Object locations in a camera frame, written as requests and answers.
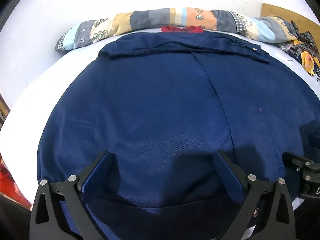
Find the patchwork rolled quilt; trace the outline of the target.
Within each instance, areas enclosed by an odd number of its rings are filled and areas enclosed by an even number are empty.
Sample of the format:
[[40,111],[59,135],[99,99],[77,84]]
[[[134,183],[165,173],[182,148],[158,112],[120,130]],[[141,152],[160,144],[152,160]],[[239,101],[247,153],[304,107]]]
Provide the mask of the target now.
[[204,30],[241,34],[266,43],[284,43],[298,38],[297,28],[279,16],[248,17],[227,10],[182,7],[134,11],[84,21],[62,35],[55,49],[70,51],[132,31],[166,26],[201,27]]

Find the light blue cloud bedsheet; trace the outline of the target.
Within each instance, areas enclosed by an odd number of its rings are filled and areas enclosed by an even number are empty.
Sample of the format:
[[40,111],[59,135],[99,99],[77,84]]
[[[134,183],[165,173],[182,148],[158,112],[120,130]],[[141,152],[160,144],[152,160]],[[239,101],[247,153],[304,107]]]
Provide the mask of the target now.
[[[300,67],[292,66],[286,55],[278,59],[279,49],[250,42],[248,39],[235,35],[226,35],[259,45],[262,50],[295,72],[319,98],[318,83],[305,74]],[[97,59],[99,51],[123,36],[126,35],[108,38],[106,41],[67,53],[26,87],[20,104],[11,110],[1,132],[1,153],[18,187],[28,201],[32,202],[35,199],[38,184],[41,181],[37,176],[37,150],[54,107],[71,83],[90,63]]]

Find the colourful patterned cloth pile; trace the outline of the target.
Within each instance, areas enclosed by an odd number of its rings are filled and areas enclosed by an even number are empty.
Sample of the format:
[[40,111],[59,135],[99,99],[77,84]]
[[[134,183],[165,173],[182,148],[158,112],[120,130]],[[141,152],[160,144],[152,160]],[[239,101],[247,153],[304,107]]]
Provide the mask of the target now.
[[310,31],[301,33],[295,22],[291,26],[296,37],[293,41],[280,43],[278,47],[298,61],[310,76],[319,78],[319,50]]

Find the navy jacket with red collar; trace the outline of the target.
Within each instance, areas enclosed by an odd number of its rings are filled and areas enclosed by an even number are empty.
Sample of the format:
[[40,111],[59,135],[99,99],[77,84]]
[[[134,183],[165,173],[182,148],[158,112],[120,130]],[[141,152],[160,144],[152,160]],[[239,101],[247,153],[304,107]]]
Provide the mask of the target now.
[[213,239],[234,216],[213,165],[224,151],[247,174],[298,175],[284,152],[319,161],[319,98],[257,44],[221,33],[136,33],[99,51],[54,107],[37,176],[79,175],[107,151],[86,204],[108,239]]

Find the wooden headboard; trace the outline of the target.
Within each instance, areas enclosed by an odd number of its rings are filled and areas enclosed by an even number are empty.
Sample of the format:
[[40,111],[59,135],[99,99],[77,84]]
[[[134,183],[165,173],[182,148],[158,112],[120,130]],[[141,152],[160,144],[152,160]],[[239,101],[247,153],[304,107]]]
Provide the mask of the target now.
[[319,37],[319,24],[291,10],[263,3],[261,16],[280,16],[289,22],[295,22],[300,32],[309,31],[314,38]]

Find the red bag beside bed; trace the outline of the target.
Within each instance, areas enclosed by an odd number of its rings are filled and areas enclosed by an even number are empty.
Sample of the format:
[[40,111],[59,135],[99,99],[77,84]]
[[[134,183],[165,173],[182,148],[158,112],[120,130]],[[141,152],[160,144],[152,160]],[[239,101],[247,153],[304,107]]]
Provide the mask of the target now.
[[1,196],[16,202],[17,204],[30,209],[31,204],[27,201],[24,195],[19,190],[11,173],[9,172],[5,162],[1,157],[1,179],[0,179]]

